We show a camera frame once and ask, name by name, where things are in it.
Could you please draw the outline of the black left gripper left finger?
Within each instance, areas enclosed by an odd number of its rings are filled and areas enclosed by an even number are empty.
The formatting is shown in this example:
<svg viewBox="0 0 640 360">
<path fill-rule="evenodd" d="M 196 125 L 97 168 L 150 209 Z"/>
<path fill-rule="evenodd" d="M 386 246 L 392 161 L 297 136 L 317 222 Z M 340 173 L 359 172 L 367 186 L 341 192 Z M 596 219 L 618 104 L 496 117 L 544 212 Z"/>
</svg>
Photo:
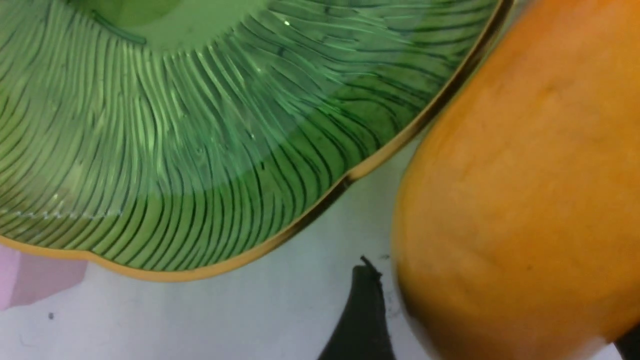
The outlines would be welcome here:
<svg viewBox="0 0 640 360">
<path fill-rule="evenodd" d="M 382 274 L 365 256 L 352 269 L 350 292 L 320 360 L 394 360 Z"/>
</svg>

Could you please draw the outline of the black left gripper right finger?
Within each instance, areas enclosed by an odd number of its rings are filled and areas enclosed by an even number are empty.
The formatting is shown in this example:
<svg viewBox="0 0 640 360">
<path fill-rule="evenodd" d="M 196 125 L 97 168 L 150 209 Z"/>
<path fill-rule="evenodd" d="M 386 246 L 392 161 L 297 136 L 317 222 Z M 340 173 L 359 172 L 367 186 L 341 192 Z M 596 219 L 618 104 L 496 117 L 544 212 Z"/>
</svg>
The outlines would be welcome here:
<svg viewBox="0 0 640 360">
<path fill-rule="evenodd" d="M 640 360 L 640 325 L 615 340 L 614 346 L 622 360 Z"/>
</svg>

